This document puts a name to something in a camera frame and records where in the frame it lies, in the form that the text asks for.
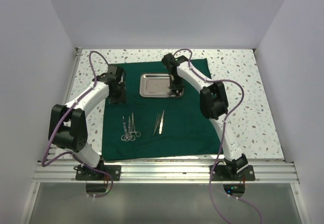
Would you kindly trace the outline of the steel tweezers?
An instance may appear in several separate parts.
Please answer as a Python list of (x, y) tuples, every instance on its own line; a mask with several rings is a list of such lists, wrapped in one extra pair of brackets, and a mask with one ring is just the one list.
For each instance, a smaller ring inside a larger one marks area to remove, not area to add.
[(158, 130), (159, 135), (162, 134), (162, 130), (163, 130), (164, 114), (165, 114), (165, 111), (163, 110), (161, 118), (160, 118), (159, 130)]

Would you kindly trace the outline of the steel ring forceps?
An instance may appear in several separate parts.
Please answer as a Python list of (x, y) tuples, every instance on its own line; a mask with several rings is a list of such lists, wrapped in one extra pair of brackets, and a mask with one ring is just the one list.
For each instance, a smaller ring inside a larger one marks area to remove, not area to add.
[(131, 123), (131, 119), (129, 117), (128, 119), (128, 131), (127, 131), (127, 139), (129, 141), (134, 141), (136, 139), (136, 137), (133, 135), (132, 133), (132, 123)]
[(132, 113), (131, 117), (131, 134), (133, 134), (135, 137), (140, 137), (141, 133), (136, 130), (135, 128), (135, 118), (134, 118), (134, 113)]

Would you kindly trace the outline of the green surgical cloth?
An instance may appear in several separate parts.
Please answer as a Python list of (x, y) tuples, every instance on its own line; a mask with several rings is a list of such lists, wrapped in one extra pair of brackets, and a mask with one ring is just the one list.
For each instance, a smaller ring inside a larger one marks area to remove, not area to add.
[[(105, 103), (102, 157), (106, 161), (216, 154), (219, 135), (199, 108), (199, 93), (188, 82), (180, 98), (144, 98), (139, 94), (140, 77), (144, 73), (166, 73), (162, 62), (122, 64), (126, 71), (126, 103)], [(159, 126), (153, 135), (157, 113), (164, 114), (162, 134)], [(141, 133), (134, 141), (124, 142), (122, 116), (134, 113), (135, 128)]]

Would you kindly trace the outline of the steel surgical scissors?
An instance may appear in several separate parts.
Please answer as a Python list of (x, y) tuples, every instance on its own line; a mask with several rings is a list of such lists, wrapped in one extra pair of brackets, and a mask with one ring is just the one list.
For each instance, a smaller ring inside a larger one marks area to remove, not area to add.
[(129, 135), (128, 135), (128, 130), (126, 127), (126, 122), (125, 122), (125, 117), (122, 116), (122, 122), (123, 122), (123, 129), (124, 129), (124, 134), (121, 136), (121, 140), (124, 142), (129, 141)]

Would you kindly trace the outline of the stainless steel instrument tray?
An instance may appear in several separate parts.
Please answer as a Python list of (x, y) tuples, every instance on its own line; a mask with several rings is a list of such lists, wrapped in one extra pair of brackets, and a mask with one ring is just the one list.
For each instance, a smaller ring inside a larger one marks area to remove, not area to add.
[(139, 94), (144, 98), (176, 98), (178, 96), (170, 90), (170, 76), (168, 74), (144, 73), (140, 77)]

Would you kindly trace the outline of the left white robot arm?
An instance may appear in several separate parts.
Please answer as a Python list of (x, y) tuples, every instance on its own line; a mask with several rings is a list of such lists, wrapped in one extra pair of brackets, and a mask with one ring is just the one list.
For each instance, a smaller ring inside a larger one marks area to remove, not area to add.
[(109, 66), (74, 100), (56, 104), (51, 111), (49, 143), (87, 165), (87, 173), (94, 180), (104, 177), (105, 167), (99, 163), (101, 156), (88, 143), (87, 116), (106, 99), (110, 104), (126, 102), (126, 71), (122, 67)]

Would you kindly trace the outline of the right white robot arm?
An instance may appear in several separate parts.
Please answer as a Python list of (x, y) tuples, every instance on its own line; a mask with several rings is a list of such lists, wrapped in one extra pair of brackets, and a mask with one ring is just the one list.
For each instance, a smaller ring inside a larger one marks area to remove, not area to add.
[(170, 76), (170, 95), (179, 97), (184, 90), (184, 81), (199, 93), (199, 108), (202, 115), (221, 136), (220, 149), (223, 150), (224, 163), (219, 166), (218, 172), (232, 180), (238, 179), (248, 166), (248, 160), (233, 136), (225, 132), (227, 118), (233, 110), (228, 109), (224, 80), (212, 80), (205, 76), (185, 56), (176, 58), (173, 54), (167, 54), (161, 61)]

